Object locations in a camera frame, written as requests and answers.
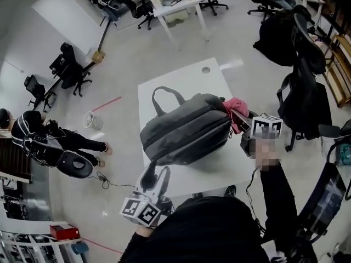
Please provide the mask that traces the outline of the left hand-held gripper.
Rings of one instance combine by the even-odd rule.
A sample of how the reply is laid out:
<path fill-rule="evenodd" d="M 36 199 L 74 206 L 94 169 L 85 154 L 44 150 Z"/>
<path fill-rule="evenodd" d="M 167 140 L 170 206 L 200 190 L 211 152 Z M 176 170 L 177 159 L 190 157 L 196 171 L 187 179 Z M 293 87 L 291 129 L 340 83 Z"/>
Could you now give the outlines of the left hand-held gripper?
<path fill-rule="evenodd" d="M 124 199 L 120 215 L 129 221 L 151 227 L 152 223 L 161 215 L 169 216 L 172 212 L 172 201 L 164 197 L 168 189 L 171 170 L 165 166 L 160 174 L 156 175 L 156 163 L 151 162 L 142 171 L 135 184 L 135 192 Z M 152 194 L 152 199 L 159 199 L 156 203 L 145 196 Z"/>

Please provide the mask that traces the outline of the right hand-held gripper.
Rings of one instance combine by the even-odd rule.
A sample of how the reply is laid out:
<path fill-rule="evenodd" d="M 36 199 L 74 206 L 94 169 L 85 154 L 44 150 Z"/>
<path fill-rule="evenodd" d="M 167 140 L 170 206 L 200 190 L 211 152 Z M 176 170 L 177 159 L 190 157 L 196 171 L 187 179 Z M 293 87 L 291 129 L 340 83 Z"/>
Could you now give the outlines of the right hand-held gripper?
<path fill-rule="evenodd" d="M 247 157 L 254 155 L 255 139 L 277 139 L 282 130 L 282 119 L 270 116 L 259 116 L 249 110 L 245 117 L 237 110 L 231 110 L 232 128 L 235 133 L 242 133 L 240 146 Z"/>

